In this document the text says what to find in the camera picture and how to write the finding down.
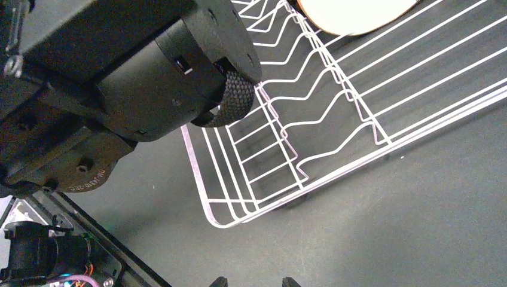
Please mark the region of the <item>cream mug green handle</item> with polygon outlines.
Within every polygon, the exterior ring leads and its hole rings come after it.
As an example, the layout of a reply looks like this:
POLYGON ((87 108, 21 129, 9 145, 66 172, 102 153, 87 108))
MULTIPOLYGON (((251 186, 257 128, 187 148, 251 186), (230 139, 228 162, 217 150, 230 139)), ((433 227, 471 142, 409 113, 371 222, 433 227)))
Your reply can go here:
POLYGON ((400 18, 417 3, 416 0, 297 1, 315 26, 338 36, 370 33, 400 18))

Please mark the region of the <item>white wire dish rack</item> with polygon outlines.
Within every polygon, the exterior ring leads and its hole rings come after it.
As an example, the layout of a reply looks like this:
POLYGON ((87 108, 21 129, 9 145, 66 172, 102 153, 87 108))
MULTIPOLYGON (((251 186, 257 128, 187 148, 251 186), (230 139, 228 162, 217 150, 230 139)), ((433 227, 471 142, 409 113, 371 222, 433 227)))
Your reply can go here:
POLYGON ((252 111, 182 135, 207 221, 230 228, 506 102, 506 2, 417 1, 332 35, 301 1, 234 1, 263 80, 252 111))

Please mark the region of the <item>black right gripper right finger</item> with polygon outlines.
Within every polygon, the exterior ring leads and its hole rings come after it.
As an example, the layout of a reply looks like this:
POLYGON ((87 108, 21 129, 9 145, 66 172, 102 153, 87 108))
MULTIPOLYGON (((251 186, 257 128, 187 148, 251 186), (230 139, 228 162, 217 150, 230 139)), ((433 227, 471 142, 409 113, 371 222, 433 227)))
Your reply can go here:
POLYGON ((301 285, 292 277, 284 277, 282 287, 301 287, 301 285))

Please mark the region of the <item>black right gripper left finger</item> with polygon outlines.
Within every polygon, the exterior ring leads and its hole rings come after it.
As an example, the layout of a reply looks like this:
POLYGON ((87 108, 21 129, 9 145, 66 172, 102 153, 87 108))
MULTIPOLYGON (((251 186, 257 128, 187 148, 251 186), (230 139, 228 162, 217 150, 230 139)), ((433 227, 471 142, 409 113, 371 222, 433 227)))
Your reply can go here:
POLYGON ((228 279, 224 276, 216 278, 209 287, 228 287, 228 279))

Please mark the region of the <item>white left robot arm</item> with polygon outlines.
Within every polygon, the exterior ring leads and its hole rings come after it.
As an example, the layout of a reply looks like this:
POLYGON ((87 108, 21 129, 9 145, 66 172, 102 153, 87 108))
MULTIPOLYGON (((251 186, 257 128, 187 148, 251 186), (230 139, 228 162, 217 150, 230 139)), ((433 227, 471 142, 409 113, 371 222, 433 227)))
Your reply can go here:
POLYGON ((261 78, 230 1, 2 1, 1 197, 95 190, 141 142, 244 118, 261 78))

